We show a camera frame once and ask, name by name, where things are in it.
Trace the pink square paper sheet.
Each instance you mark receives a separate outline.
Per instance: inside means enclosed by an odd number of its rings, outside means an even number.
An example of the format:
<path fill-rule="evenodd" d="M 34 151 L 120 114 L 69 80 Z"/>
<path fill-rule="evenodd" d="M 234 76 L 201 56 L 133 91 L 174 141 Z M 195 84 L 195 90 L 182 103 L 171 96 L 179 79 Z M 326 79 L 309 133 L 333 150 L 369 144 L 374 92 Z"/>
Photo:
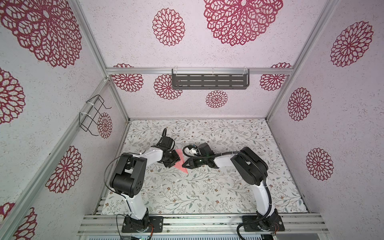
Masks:
<path fill-rule="evenodd" d="M 180 160 L 175 164 L 175 168 L 180 170 L 181 172 L 188 174 L 188 170 L 183 167 L 183 164 L 185 163 L 184 154 L 182 149 L 176 149 L 176 153 L 179 155 Z"/>

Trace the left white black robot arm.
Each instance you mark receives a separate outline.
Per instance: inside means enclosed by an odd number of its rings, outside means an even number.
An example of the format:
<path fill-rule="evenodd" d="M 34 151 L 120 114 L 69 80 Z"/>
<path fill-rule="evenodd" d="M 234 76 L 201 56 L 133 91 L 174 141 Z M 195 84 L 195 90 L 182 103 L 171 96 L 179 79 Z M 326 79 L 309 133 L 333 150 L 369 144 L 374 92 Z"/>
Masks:
<path fill-rule="evenodd" d="M 147 214 L 147 207 L 140 195 L 146 168 L 154 163 L 163 163 L 170 168 L 180 160 L 175 150 L 163 150 L 155 146 L 141 154 L 124 153 L 118 158 L 110 179 L 110 186 L 127 200 L 132 219 L 141 221 Z"/>

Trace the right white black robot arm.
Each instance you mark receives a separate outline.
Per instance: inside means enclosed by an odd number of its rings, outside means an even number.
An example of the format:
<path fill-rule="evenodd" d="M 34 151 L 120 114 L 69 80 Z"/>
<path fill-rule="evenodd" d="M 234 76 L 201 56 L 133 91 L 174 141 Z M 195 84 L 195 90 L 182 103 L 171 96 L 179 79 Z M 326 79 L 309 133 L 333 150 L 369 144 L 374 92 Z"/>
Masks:
<path fill-rule="evenodd" d="M 242 179 L 252 188 L 260 218 L 267 218 L 273 214 L 275 207 L 267 183 L 269 167 L 249 147 L 216 154 L 207 143 L 204 143 L 200 146 L 185 146 L 182 152 L 188 158 L 183 164 L 187 169 L 196 169 L 203 165 L 214 169 L 235 167 Z"/>

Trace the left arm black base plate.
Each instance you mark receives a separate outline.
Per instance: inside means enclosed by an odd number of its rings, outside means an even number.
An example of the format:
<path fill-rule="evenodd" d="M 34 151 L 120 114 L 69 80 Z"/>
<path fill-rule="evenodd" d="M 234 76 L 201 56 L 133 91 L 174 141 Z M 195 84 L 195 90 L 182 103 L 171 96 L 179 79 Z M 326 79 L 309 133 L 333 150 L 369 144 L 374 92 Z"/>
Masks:
<path fill-rule="evenodd" d="M 163 216 L 146 216 L 142 220 L 135 220 L 126 216 L 122 226 L 122 233 L 161 233 L 163 225 Z"/>

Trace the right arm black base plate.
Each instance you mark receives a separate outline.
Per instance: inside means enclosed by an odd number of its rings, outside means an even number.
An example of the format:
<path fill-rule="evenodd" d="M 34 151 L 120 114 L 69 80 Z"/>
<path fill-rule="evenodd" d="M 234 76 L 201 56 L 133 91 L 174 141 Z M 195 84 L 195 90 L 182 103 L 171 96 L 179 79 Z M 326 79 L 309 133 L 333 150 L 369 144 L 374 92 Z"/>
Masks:
<path fill-rule="evenodd" d="M 270 216 L 259 222 L 244 225 L 246 232 L 283 232 L 285 226 L 280 216 Z"/>

